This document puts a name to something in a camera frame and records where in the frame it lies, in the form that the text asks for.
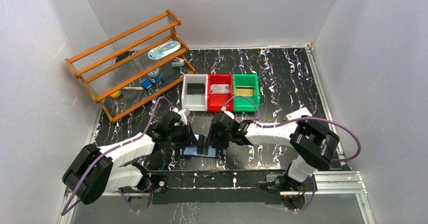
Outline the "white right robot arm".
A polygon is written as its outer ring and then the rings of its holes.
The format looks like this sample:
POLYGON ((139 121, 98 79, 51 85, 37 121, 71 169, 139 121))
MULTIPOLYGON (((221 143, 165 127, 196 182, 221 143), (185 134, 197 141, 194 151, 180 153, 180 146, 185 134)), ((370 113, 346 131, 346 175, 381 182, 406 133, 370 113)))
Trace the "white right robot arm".
POLYGON ((217 113, 210 125, 206 146, 226 149, 231 142, 243 145, 273 144, 292 147, 298 153, 277 184, 280 191, 298 191, 317 171, 328 171, 334 160, 339 136, 324 126, 325 119, 302 116, 280 124, 256 120, 238 122, 232 113, 217 113))

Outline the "blue card holder wallet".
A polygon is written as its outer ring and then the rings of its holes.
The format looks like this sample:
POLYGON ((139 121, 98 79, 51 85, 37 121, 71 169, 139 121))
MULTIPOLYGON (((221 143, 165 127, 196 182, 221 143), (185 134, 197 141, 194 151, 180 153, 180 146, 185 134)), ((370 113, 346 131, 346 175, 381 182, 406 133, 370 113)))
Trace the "blue card holder wallet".
POLYGON ((207 158, 217 158, 219 150, 212 147, 211 145, 206 145, 207 136, 195 134, 191 139, 191 145, 187 146, 183 150, 184 156, 192 157, 207 157, 207 158))

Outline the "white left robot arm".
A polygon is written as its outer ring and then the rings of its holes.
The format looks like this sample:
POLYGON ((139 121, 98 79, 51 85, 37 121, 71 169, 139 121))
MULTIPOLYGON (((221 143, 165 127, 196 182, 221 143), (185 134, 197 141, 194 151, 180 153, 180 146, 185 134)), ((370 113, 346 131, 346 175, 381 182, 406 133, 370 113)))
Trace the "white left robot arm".
POLYGON ((149 156, 167 145, 190 145, 189 109, 174 109, 145 133, 119 143, 82 148, 62 177, 62 182, 84 203, 91 204, 105 191, 130 187, 145 192, 152 186, 151 173, 134 160, 149 156))

